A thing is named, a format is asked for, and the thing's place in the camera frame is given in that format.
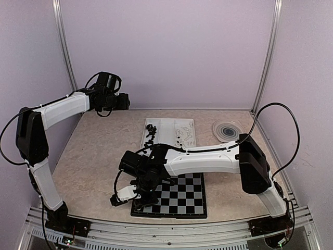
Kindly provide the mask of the black and silver chessboard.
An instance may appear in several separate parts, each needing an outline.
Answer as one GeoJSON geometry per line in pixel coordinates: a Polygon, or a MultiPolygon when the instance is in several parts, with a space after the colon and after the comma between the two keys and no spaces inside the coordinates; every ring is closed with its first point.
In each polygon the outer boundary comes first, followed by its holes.
{"type": "Polygon", "coordinates": [[[156,188],[158,203],[141,209],[131,208],[132,217],[206,219],[207,203],[203,173],[188,173],[163,181],[156,188]]]}

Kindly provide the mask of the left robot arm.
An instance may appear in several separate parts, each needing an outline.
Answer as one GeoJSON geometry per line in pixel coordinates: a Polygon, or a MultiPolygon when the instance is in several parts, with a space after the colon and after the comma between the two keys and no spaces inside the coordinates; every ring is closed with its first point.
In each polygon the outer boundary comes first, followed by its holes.
{"type": "Polygon", "coordinates": [[[49,146],[46,131],[53,125],[87,111],[111,114],[114,110],[127,110],[129,96],[120,93],[122,80],[113,73],[99,72],[97,81],[65,97],[40,105],[22,108],[18,116],[16,146],[28,165],[29,177],[41,197],[48,221],[66,232],[73,226],[65,202],[58,194],[49,167],[49,146]]]}

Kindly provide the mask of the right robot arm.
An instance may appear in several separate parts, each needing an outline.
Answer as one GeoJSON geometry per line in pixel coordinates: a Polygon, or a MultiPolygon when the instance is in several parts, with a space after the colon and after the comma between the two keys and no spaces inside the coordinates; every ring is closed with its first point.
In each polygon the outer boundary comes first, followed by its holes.
{"type": "Polygon", "coordinates": [[[155,190],[164,180],[188,173],[225,172],[239,174],[242,190],[258,196],[270,215],[266,220],[269,230],[277,231],[287,221],[287,198],[274,180],[266,155],[247,134],[216,146],[178,148],[157,143],[138,152],[126,151],[119,170],[135,179],[129,186],[114,190],[112,206],[128,201],[138,208],[151,206],[158,202],[155,190]]]}

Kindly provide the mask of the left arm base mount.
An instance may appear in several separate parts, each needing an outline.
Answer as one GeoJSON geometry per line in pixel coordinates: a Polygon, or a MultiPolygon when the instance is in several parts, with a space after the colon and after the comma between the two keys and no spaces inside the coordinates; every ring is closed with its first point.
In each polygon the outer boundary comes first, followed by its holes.
{"type": "Polygon", "coordinates": [[[87,237],[90,226],[90,221],[72,217],[69,217],[64,224],[60,224],[59,221],[52,221],[50,219],[45,222],[45,227],[48,229],[84,238],[87,237]]]}

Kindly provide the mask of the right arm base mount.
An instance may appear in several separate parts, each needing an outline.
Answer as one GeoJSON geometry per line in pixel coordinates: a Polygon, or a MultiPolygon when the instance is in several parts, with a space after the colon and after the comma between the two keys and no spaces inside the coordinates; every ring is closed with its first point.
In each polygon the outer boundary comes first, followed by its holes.
{"type": "Polygon", "coordinates": [[[255,237],[291,228],[293,221],[290,219],[265,217],[261,219],[250,220],[248,224],[251,236],[255,237]]]}

